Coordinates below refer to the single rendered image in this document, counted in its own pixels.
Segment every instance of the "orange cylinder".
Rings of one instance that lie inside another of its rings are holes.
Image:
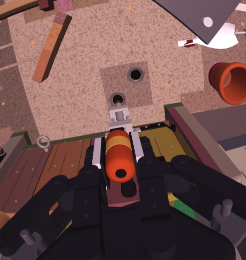
[[[209,82],[226,103],[239,105],[246,101],[246,65],[217,63],[210,70]]]
[[[130,137],[123,130],[114,130],[106,138],[106,172],[115,183],[126,183],[134,177]]]

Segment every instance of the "flower pot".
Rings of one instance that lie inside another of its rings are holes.
[[[239,105],[246,101],[246,65],[217,63],[209,71],[209,82],[226,103]]]

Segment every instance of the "yellow band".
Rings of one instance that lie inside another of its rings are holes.
[[[111,139],[109,139],[106,143],[106,153],[108,151],[108,149],[112,146],[116,146],[116,145],[124,145],[124,146],[127,146],[129,147],[131,150],[131,142],[129,139],[127,139],[126,137],[124,136],[121,136],[121,135],[117,135],[115,137],[112,137]]]

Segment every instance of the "trowel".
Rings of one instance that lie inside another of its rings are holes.
[[[200,44],[213,49],[227,49],[239,43],[235,31],[236,25],[226,22],[209,44],[205,44],[198,37],[195,37],[193,39],[179,40],[178,45],[179,47],[192,47],[195,44]]]

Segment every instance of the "speckled floor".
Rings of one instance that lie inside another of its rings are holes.
[[[166,104],[182,102],[192,113],[229,106],[210,86],[208,72],[217,62],[246,64],[245,36],[224,50],[178,47],[195,35],[151,0],[71,4],[65,13],[72,21],[42,83],[32,77],[56,5],[1,21],[0,129],[27,130],[34,144],[39,135],[52,141],[107,131],[109,97],[117,91],[127,97],[133,126],[163,121]],[[227,22],[242,31],[246,12],[234,11]],[[140,83],[126,77],[133,66],[145,72]]]

